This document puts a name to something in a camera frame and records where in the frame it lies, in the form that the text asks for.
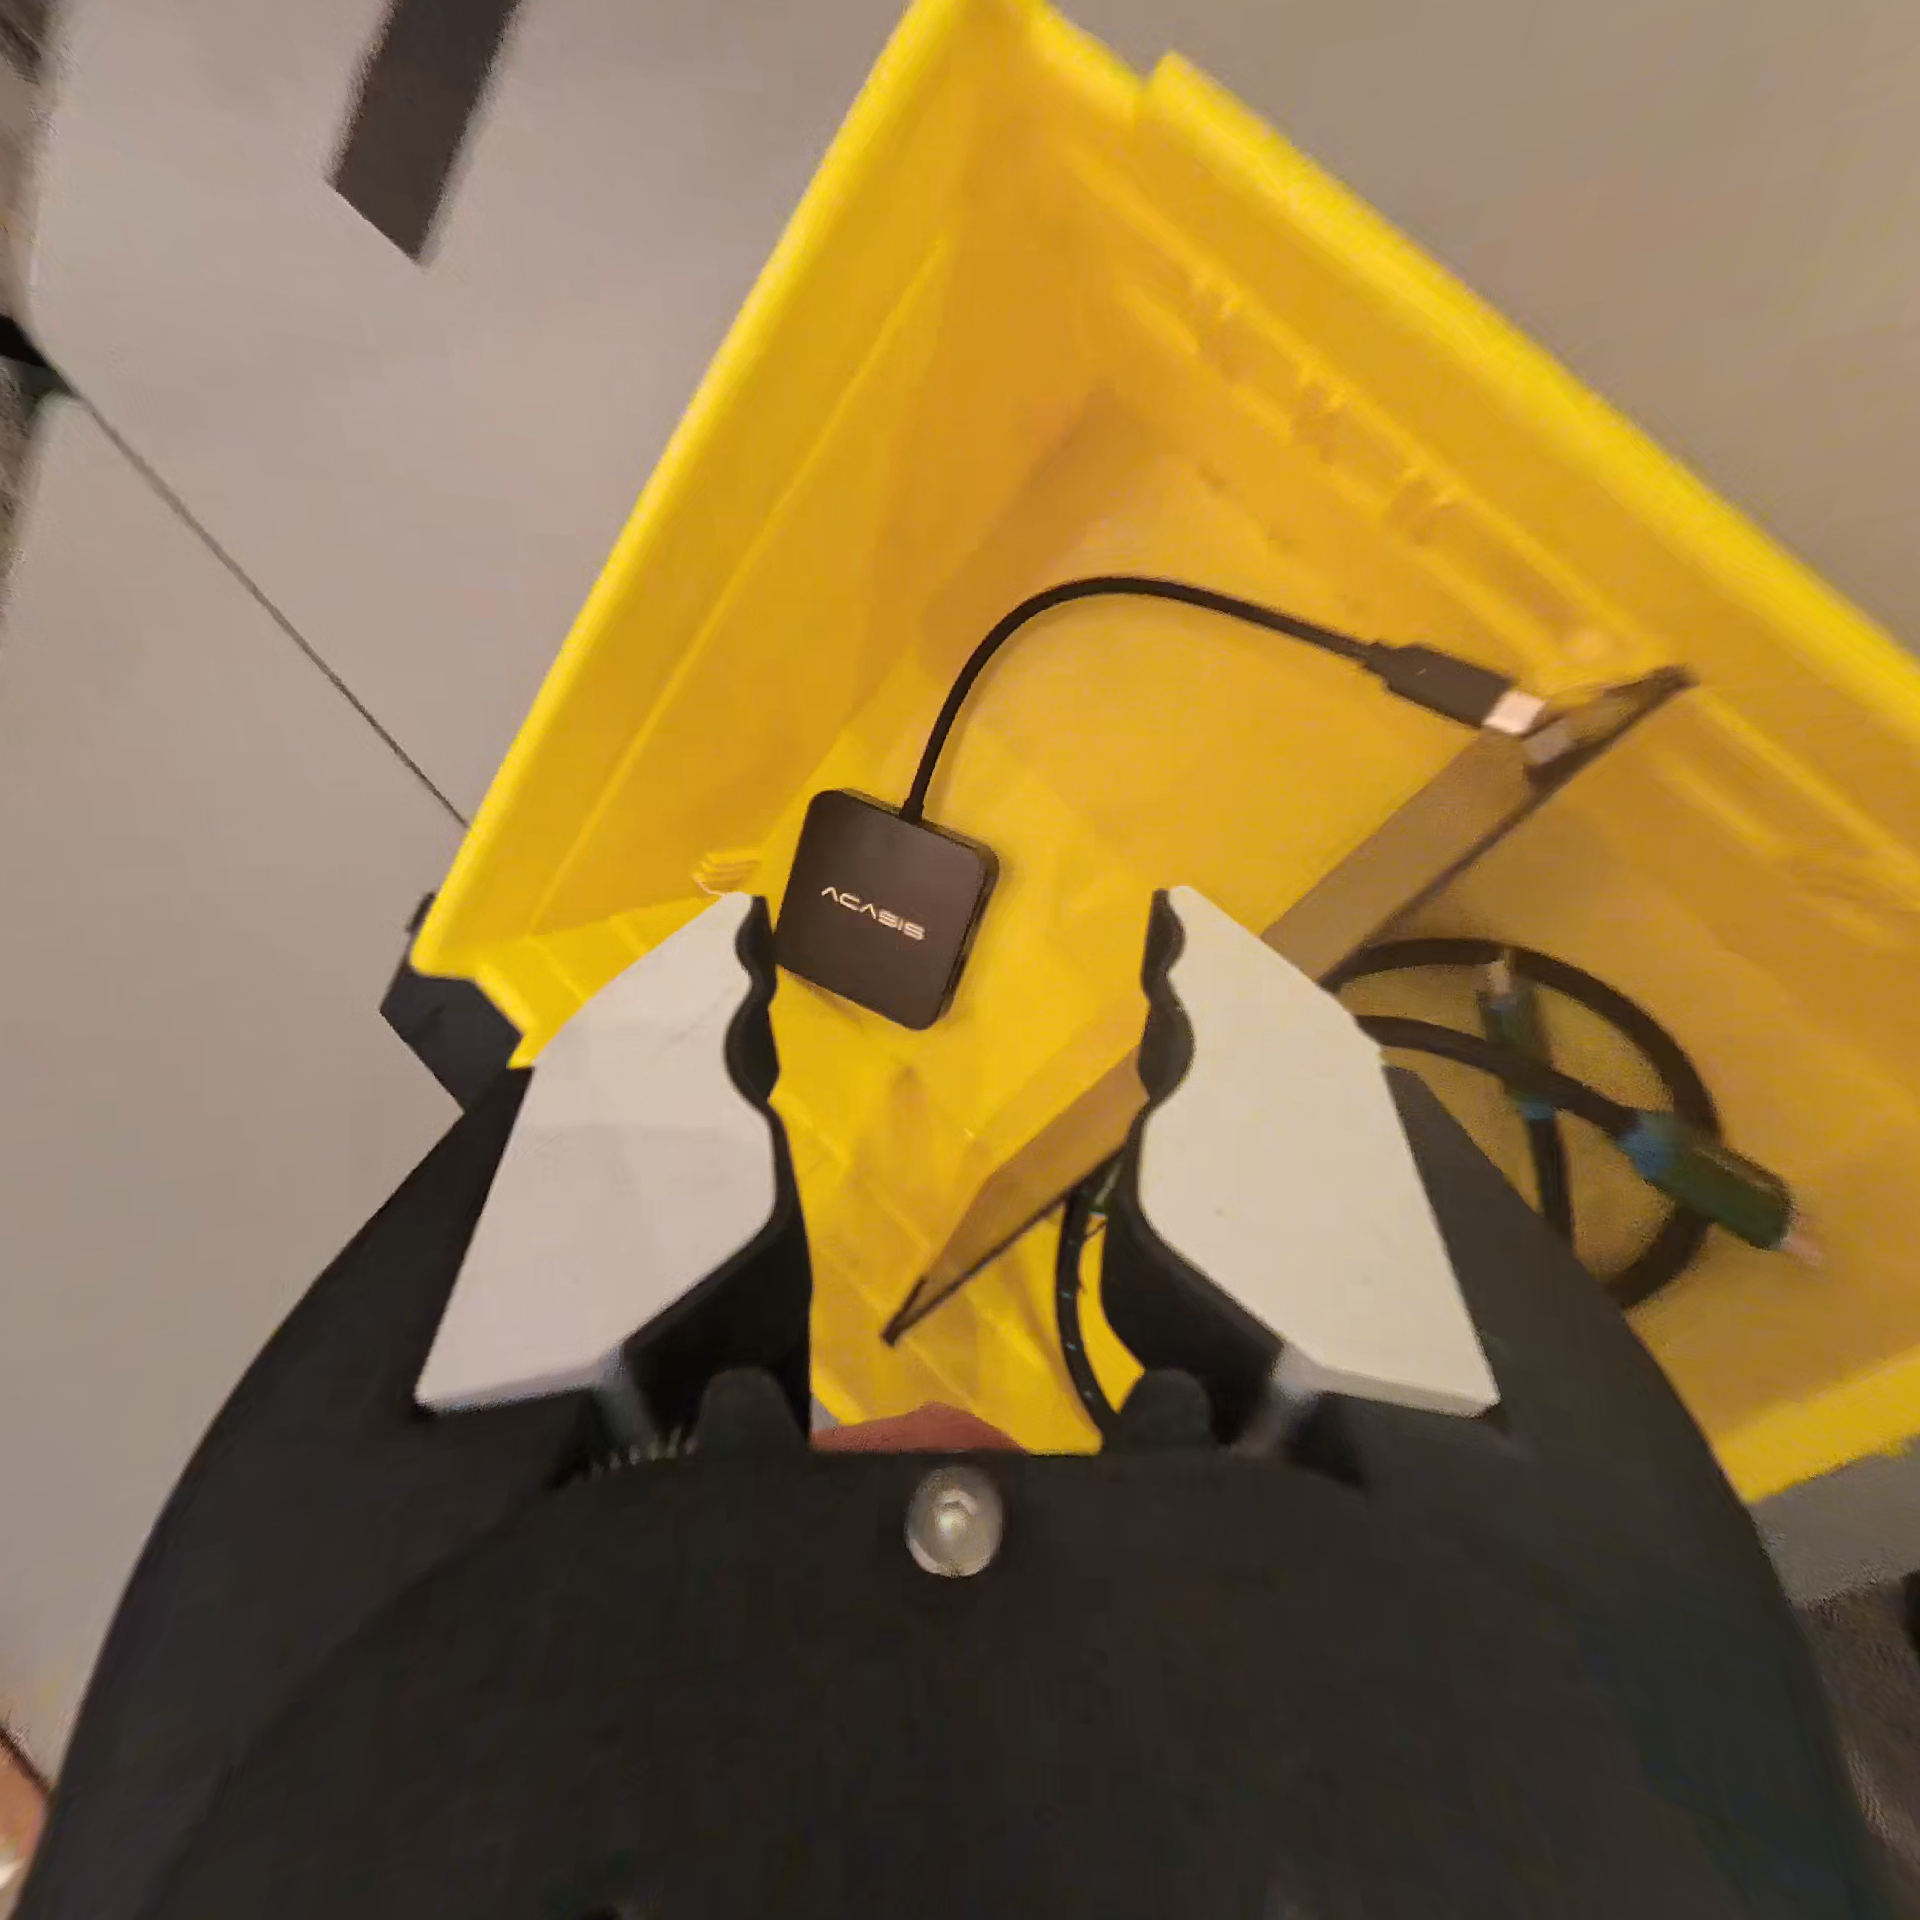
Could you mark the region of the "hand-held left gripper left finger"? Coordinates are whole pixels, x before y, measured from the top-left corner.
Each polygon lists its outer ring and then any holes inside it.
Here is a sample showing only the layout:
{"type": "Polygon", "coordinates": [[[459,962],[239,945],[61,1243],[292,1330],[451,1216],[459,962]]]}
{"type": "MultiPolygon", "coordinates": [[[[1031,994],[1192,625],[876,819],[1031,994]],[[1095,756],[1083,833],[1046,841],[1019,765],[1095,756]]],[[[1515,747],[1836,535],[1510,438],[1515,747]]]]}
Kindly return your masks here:
{"type": "Polygon", "coordinates": [[[545,1045],[415,1379],[436,1413],[587,1396],[693,1419],[728,1371],[810,1413],[812,1273],[773,1095],[768,903],[732,891],[545,1045]]]}

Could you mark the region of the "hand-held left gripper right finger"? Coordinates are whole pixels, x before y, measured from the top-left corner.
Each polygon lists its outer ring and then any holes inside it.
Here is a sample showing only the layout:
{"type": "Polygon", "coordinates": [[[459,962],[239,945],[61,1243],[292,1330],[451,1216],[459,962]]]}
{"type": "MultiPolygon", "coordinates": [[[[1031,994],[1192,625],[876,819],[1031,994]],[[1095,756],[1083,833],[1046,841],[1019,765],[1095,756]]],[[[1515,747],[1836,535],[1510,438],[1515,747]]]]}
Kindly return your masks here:
{"type": "Polygon", "coordinates": [[[1326,1401],[1477,1419],[1501,1404],[1380,1045],[1307,974],[1177,884],[1143,948],[1140,1114],[1098,1307],[1214,1438],[1265,1449],[1326,1401]]]}

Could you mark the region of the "black and silver usb hub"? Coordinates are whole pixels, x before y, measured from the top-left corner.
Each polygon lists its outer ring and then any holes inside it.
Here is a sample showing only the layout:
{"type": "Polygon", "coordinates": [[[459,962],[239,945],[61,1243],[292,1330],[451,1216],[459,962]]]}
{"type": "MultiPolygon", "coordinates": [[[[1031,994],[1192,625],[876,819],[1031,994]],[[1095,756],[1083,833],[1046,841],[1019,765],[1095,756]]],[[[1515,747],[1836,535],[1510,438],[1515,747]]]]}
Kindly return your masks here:
{"type": "Polygon", "coordinates": [[[776,916],[781,970],[913,1033],[947,1016],[997,882],[992,849],[924,814],[951,731],[974,688],[1025,629],[1078,603],[1120,597],[1204,612],[1346,661],[1392,699],[1461,729],[1524,739],[1544,722],[1544,697],[1426,641],[1350,635],[1177,578],[1069,578],[1015,603],[962,661],[900,804],[851,788],[810,797],[776,916]]]}

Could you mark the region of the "yellow divided storage bin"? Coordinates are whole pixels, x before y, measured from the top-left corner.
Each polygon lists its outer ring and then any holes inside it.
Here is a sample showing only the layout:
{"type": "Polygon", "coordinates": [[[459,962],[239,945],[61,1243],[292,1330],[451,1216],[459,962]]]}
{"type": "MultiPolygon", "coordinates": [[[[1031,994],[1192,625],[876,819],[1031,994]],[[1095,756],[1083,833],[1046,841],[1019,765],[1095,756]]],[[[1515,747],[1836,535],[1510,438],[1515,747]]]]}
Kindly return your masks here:
{"type": "MultiPolygon", "coordinates": [[[[1552,702],[1695,682],[1428,903],[1658,1016],[1815,1262],[1714,1243],[1634,1326],[1763,1502],[1917,1438],[1917,661],[1184,60],[916,2],[613,547],[415,962],[517,1064],[826,788],[897,801],[1029,593],[1185,578],[1552,702]]],[[[840,1419],[1091,1447],[1050,1224],[897,1345],[991,1175],[1140,1042],[1150,901],[1265,929],[1469,733],[1180,606],[1011,641],[929,815],[1002,872],[910,1033],[785,979],[777,1109],[840,1419]]]]}

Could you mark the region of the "brown bin divider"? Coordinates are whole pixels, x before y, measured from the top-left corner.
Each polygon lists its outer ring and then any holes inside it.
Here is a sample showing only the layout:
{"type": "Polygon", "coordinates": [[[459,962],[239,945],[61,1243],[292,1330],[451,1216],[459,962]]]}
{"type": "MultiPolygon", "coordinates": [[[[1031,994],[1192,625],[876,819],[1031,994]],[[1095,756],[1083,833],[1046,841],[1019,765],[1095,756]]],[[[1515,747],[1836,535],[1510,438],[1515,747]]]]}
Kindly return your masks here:
{"type": "MultiPolygon", "coordinates": [[[[1690,668],[1665,665],[1562,708],[1520,739],[1477,736],[1380,833],[1269,921],[1263,940],[1302,974],[1331,975],[1339,962],[1445,891],[1627,731],[1692,684],[1696,680],[1690,668]]],[[[1072,1185],[1109,1160],[1143,1102],[1136,1052],[1128,1050],[985,1181],[882,1326],[882,1343],[895,1345],[1053,1212],[1072,1185]]]]}

